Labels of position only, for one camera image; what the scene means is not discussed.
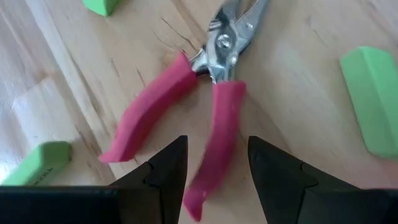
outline green eraser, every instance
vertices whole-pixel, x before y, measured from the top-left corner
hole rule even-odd
[[[341,69],[369,152],[398,158],[398,73],[388,52],[372,47],[352,50]]]
[[[101,16],[112,13],[119,0],[83,0],[85,7]]]
[[[45,185],[69,161],[68,142],[45,142],[37,146],[2,182],[2,185]]]

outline metal jaw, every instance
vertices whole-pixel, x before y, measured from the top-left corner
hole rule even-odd
[[[233,68],[239,54],[253,38],[269,0],[257,0],[240,19],[236,11],[240,0],[225,2],[210,21],[205,46],[191,59],[197,74],[208,72],[213,83],[233,79]]]

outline black plastic part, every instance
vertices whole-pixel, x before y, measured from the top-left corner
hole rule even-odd
[[[0,187],[0,223],[176,224],[187,144],[180,136],[110,186]]]
[[[249,163],[268,224],[398,223],[398,190],[361,190],[254,136]]]

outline pink handle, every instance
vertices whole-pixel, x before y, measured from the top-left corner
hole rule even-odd
[[[244,82],[213,85],[213,124],[201,166],[186,190],[183,203],[192,218],[201,220],[208,194],[223,181],[232,158],[239,128],[239,111],[246,94]]]
[[[100,155],[102,162],[132,159],[165,110],[197,85],[195,72],[183,52],[166,71],[140,93],[124,112],[111,149]]]

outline wood grain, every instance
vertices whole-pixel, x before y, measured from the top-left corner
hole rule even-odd
[[[179,50],[193,56],[223,0],[123,0],[110,17],[80,0],[0,1],[0,180],[41,141],[73,143],[73,163],[53,184],[109,184],[181,134],[189,137],[188,180],[210,130],[211,83],[156,125],[136,158],[110,166],[116,125],[137,94]],[[398,163],[370,155],[338,59],[372,45],[398,58],[395,0],[271,0],[236,76],[248,86],[236,155],[202,223],[265,223],[247,160],[257,135],[363,188],[398,187]],[[180,223],[191,223],[184,209]]]

